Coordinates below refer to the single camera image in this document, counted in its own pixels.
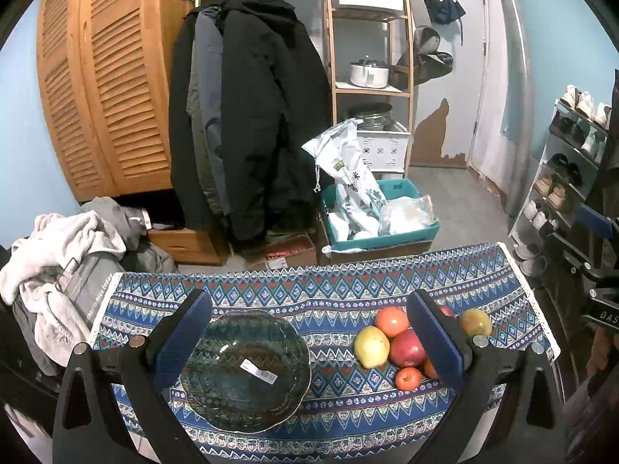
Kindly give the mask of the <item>small tangerine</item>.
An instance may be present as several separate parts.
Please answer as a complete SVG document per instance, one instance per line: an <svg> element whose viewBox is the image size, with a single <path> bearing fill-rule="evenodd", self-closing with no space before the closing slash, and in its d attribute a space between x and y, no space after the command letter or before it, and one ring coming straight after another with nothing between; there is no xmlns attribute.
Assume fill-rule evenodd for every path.
<svg viewBox="0 0 619 464"><path fill-rule="evenodd" d="M438 373L435 371L435 368L432 365L432 362L428 358L426 358L423 362L423 371L424 371L424 375L427 378L433 379L433 380L439 379Z"/></svg>
<svg viewBox="0 0 619 464"><path fill-rule="evenodd" d="M403 368L395 375L395 386L400 391L412 392L420 387L422 379L423 375L417 368Z"/></svg>

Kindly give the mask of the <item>small tangerine front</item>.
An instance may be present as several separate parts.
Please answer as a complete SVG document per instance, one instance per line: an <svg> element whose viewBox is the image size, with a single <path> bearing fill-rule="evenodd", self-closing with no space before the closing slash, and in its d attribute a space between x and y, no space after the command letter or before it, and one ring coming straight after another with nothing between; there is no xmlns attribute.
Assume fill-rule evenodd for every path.
<svg viewBox="0 0 619 464"><path fill-rule="evenodd" d="M423 375L417 368L403 368L395 375L395 386L400 391L412 392L420 387L422 379Z"/></svg>

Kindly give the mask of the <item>red apple front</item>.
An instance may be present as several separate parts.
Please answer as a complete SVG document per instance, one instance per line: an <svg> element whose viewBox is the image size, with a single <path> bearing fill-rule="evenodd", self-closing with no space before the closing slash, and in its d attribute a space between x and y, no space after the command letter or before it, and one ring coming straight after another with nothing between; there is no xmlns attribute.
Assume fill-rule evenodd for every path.
<svg viewBox="0 0 619 464"><path fill-rule="evenodd" d="M399 333L390 344L389 358L398 367L416 367L426 357L426 351L412 329Z"/></svg>

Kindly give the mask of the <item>red apple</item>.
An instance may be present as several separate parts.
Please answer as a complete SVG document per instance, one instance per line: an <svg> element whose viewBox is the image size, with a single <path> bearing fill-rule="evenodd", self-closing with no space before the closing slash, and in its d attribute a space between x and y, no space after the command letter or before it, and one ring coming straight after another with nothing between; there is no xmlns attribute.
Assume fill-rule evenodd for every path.
<svg viewBox="0 0 619 464"><path fill-rule="evenodd" d="M426 357L426 351L412 329L399 333L390 344L389 358L398 367L416 367Z"/></svg>
<svg viewBox="0 0 619 464"><path fill-rule="evenodd" d="M455 316L454 312L448 306L442 305L439 308L443 312L443 315L446 315L446 316L449 316L449 317L454 317Z"/></svg>

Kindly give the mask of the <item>large orange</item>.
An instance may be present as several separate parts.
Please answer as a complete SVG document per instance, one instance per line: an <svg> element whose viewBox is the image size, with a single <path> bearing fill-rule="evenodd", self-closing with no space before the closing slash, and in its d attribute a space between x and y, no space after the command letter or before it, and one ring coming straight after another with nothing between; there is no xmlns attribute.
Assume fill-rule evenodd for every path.
<svg viewBox="0 0 619 464"><path fill-rule="evenodd" d="M407 314L401 307L381 309L374 320L374 324L389 339L395 338L409 328Z"/></svg>

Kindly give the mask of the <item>yellow green apple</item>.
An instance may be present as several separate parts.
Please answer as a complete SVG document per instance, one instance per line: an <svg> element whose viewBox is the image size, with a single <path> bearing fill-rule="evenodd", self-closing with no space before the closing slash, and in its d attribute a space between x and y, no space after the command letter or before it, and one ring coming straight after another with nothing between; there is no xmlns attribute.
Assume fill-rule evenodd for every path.
<svg viewBox="0 0 619 464"><path fill-rule="evenodd" d="M387 362L389 350L389 339L375 326L363 328L355 338L355 357L364 369L369 370L384 365Z"/></svg>

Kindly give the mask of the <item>grey shoe rack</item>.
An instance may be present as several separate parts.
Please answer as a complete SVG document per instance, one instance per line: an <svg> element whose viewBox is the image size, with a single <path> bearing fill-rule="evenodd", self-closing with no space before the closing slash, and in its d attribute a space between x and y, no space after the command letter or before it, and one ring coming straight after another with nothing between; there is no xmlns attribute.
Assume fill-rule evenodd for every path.
<svg viewBox="0 0 619 464"><path fill-rule="evenodd" d="M618 111L573 85L556 99L541 159L509 237L523 272L552 262L548 234L573 232L576 208L618 219Z"/></svg>

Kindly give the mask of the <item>pile of grey clothes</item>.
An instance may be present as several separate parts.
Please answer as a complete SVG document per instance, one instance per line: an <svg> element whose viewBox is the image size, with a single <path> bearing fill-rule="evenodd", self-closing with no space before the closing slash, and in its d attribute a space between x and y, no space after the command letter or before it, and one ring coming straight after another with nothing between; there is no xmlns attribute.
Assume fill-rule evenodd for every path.
<svg viewBox="0 0 619 464"><path fill-rule="evenodd" d="M1 298L43 375L59 375L89 337L112 275L177 271L147 239L150 226L146 211L96 197L72 216L41 214L31 234L12 244Z"/></svg>

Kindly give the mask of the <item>teal storage box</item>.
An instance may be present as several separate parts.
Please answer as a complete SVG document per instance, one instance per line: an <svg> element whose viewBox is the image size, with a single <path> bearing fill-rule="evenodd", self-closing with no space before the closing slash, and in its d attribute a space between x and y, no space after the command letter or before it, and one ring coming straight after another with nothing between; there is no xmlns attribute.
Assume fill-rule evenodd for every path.
<svg viewBox="0 0 619 464"><path fill-rule="evenodd" d="M338 204L334 186L321 193L320 213L331 250L359 252L434 240L439 218L429 195L422 195L409 179L379 180L378 186L386 203L377 217L353 207L351 218Z"/></svg>

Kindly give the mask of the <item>white patterned carton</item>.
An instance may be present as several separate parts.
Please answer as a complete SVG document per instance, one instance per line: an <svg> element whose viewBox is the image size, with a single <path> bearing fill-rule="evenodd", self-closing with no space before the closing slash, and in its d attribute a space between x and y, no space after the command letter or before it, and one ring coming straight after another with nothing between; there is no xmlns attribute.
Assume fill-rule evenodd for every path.
<svg viewBox="0 0 619 464"><path fill-rule="evenodd" d="M385 130L357 130L363 160L376 173L403 173L411 134L395 121Z"/></svg>

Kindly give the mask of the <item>hanging dark bag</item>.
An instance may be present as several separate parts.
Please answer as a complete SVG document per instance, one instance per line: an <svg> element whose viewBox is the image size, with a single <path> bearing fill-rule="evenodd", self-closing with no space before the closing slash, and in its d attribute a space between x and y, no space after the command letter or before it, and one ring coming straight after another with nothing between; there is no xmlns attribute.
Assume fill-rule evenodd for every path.
<svg viewBox="0 0 619 464"><path fill-rule="evenodd" d="M441 36L430 26L420 26L414 32L413 85L423 85L431 80L446 77L453 71L453 56L439 51ZM407 56L401 56L398 68L390 73L392 86L400 90L409 88Z"/></svg>

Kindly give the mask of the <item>wooden shelf rack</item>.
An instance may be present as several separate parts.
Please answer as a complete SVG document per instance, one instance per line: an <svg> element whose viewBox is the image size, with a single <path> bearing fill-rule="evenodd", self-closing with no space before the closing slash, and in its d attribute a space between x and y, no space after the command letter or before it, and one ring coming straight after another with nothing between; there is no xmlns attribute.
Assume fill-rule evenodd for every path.
<svg viewBox="0 0 619 464"><path fill-rule="evenodd" d="M342 9L335 0L324 0L325 53L333 122L343 121L352 109L362 105L385 103L392 106L390 122L402 124L411 134L403 173L376 173L393 177L408 175L413 132L413 43L416 24L412 16L410 0L404 0L403 13L378 12L369 9ZM383 61L389 66L386 88L361 88L351 84L351 62L368 56L371 60ZM390 73L397 69L401 56L407 56L409 88L400 90L392 86Z"/></svg>

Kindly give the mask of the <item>black hanging coat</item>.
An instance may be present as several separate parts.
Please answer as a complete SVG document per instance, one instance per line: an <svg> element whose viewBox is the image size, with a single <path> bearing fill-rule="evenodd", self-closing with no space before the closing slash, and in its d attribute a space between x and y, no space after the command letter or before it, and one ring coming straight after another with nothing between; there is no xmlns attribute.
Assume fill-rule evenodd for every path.
<svg viewBox="0 0 619 464"><path fill-rule="evenodd" d="M294 6L226 0L221 6L221 140L233 240L313 223L315 161L302 148L332 123L330 82Z"/></svg>

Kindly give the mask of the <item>grey hanging jacket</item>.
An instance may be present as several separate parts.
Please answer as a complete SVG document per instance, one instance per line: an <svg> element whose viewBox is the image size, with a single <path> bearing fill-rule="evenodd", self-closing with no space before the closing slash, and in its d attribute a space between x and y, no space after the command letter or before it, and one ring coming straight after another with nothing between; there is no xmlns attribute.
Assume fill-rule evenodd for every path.
<svg viewBox="0 0 619 464"><path fill-rule="evenodd" d="M211 5L196 14L186 111L191 118L195 162L202 193L215 215L227 216L231 207L221 146L220 12L219 5Z"/></svg>

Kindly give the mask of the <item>wooden louvered wardrobe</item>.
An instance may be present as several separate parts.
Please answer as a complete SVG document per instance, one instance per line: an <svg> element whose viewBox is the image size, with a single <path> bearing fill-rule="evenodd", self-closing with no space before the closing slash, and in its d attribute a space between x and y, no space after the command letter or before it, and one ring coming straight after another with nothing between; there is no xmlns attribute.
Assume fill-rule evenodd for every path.
<svg viewBox="0 0 619 464"><path fill-rule="evenodd" d="M189 0L42 0L48 133L79 201L170 189L169 80Z"/></svg>

